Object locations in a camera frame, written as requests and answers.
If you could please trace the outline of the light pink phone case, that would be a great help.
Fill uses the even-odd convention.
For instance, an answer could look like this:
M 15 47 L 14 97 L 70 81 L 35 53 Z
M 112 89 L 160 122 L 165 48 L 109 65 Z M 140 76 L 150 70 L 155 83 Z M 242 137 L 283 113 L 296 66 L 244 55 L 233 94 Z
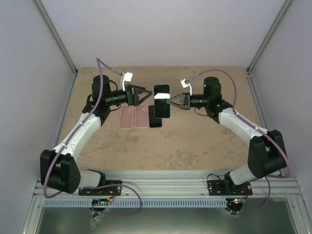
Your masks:
M 135 127 L 147 128 L 148 127 L 148 106 L 139 105 L 135 107 Z

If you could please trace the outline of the pink phone with ring holder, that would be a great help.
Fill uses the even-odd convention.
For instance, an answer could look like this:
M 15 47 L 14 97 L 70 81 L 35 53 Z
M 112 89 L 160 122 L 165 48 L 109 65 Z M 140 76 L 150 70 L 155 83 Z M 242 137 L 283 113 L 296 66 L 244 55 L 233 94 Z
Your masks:
M 134 106 L 122 106 L 119 117 L 119 128 L 129 130 L 133 126 Z

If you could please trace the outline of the purple phone black screen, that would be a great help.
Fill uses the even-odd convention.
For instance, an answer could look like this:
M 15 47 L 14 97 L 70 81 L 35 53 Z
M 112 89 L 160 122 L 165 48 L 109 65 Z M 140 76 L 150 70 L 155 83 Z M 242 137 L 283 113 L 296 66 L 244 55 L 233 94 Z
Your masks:
M 155 107 L 153 105 L 148 106 L 148 115 L 149 115 L 149 127 L 150 128 L 162 127 L 162 119 L 155 117 Z

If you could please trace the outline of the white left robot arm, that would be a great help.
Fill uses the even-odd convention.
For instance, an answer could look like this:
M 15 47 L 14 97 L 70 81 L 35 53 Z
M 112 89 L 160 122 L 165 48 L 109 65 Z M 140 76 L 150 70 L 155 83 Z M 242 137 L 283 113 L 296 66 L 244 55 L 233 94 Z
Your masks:
M 91 136 L 105 123 L 112 111 L 111 106 L 139 106 L 152 95 L 152 91 L 144 87 L 125 84 L 126 78 L 121 81 L 121 89 L 111 90 L 107 76 L 94 77 L 92 93 L 77 124 L 61 143 L 41 153 L 40 179 L 45 197 L 49 197 L 47 188 L 68 194 L 89 187 L 97 195 L 106 191 L 104 174 L 95 170 L 81 171 L 77 161 Z

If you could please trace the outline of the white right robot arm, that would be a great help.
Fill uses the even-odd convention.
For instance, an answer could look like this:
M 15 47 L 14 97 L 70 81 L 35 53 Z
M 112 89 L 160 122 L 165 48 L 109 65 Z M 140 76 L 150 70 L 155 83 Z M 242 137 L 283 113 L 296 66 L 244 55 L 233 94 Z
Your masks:
M 269 131 L 259 127 L 241 116 L 233 105 L 222 98 L 218 78 L 205 78 L 202 94 L 181 93 L 166 102 L 182 110 L 204 108 L 208 117 L 230 129 L 248 145 L 247 163 L 224 175 L 224 190 L 228 194 L 236 194 L 246 182 L 287 167 L 282 134 L 278 130 Z

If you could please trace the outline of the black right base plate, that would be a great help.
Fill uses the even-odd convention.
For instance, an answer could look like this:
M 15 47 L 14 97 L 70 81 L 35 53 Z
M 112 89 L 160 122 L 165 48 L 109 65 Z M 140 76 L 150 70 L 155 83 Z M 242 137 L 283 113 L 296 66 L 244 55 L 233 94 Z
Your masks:
M 211 196 L 217 195 L 252 195 L 252 187 L 250 182 L 245 182 L 240 185 L 229 184 L 226 185 L 224 180 L 208 180 L 207 181 L 208 192 Z

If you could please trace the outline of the aluminium rail frame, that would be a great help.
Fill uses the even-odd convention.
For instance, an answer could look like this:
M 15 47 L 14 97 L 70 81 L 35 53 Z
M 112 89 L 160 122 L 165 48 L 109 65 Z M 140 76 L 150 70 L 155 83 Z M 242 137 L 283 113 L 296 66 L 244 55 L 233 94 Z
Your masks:
M 171 110 L 161 128 L 119 128 L 113 111 L 83 148 L 78 166 L 104 172 L 125 185 L 121 198 L 212 198 L 207 179 L 247 161 L 248 147 L 234 133 L 193 111 Z M 37 183 L 38 234 L 309 234 L 312 222 L 295 178 L 259 180 L 243 214 L 223 208 L 115 209 L 92 228 L 87 208 L 45 208 Z

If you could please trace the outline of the left aluminium corner post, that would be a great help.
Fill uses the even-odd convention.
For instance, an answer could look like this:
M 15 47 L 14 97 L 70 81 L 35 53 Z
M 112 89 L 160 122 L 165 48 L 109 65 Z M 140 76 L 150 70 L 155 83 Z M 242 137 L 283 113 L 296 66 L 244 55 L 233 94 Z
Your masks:
M 41 0 L 34 0 L 33 1 L 36 8 L 38 9 L 43 21 L 45 22 L 46 26 L 48 27 L 48 30 L 50 31 L 52 38 L 54 39 L 54 41 L 56 42 L 59 50 L 61 51 L 64 59 L 66 60 L 67 64 L 69 65 L 71 71 L 73 72 L 73 74 L 76 76 L 78 73 L 78 70 L 76 68 L 76 66 L 74 65 L 73 60 L 71 59 L 59 33 L 57 32 L 56 27 L 54 26 L 43 2 Z

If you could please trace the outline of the aluminium corner post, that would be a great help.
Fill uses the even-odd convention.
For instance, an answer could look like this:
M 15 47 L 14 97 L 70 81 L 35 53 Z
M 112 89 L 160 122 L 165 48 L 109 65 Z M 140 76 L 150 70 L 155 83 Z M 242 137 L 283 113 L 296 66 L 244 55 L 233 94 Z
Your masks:
M 264 37 L 260 47 L 258 48 L 255 56 L 253 57 L 252 61 L 250 62 L 250 65 L 246 69 L 246 72 L 247 72 L 248 75 L 250 75 L 252 73 L 252 70 L 255 68 L 255 66 L 258 63 L 260 57 L 262 56 L 262 54 L 264 53 L 265 49 L 269 45 L 271 39 L 273 38 L 273 36 L 277 32 L 280 24 L 282 23 L 284 17 L 286 16 L 288 11 L 290 10 L 290 8 L 293 5 L 293 3 L 294 3 L 294 0 L 285 0 L 284 1 L 281 9 L 279 10 L 277 16 L 273 20 L 273 22 L 272 22 L 268 32 L 266 33 L 266 35 L 265 35 L 265 37 Z
M 50 31 L 52 38 L 54 39 L 54 41 L 56 42 L 59 50 L 61 51 L 64 59 L 66 60 L 67 64 L 69 65 L 71 71 L 73 72 L 73 74 L 76 76 L 78 73 L 78 70 L 76 68 L 76 66 L 74 65 L 73 60 L 71 59 L 59 33 L 57 32 L 56 27 L 54 26 L 43 2 L 41 0 L 34 0 L 33 1 L 36 8 L 38 9 L 43 21 L 45 22 L 46 26 L 48 27 L 48 30 Z

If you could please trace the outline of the right aluminium corner post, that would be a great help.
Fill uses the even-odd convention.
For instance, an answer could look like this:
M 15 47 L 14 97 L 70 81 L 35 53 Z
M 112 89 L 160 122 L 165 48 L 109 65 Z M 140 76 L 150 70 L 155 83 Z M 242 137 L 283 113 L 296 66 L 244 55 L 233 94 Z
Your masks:
M 293 5 L 293 3 L 294 3 L 294 0 L 285 0 L 284 1 L 281 9 L 279 10 L 277 16 L 273 20 L 273 22 L 272 22 L 268 32 L 266 33 L 266 35 L 265 35 L 265 37 L 264 37 L 260 47 L 258 48 L 255 56 L 253 57 L 252 61 L 250 62 L 250 65 L 246 69 L 246 72 L 247 72 L 248 75 L 250 75 L 252 73 L 252 70 L 255 68 L 255 66 L 258 63 L 260 57 L 262 56 L 262 54 L 264 53 L 265 49 L 269 45 L 271 39 L 273 38 L 273 36 L 277 32 L 280 24 L 282 23 L 284 17 L 286 16 L 288 11 L 290 10 L 290 8 Z

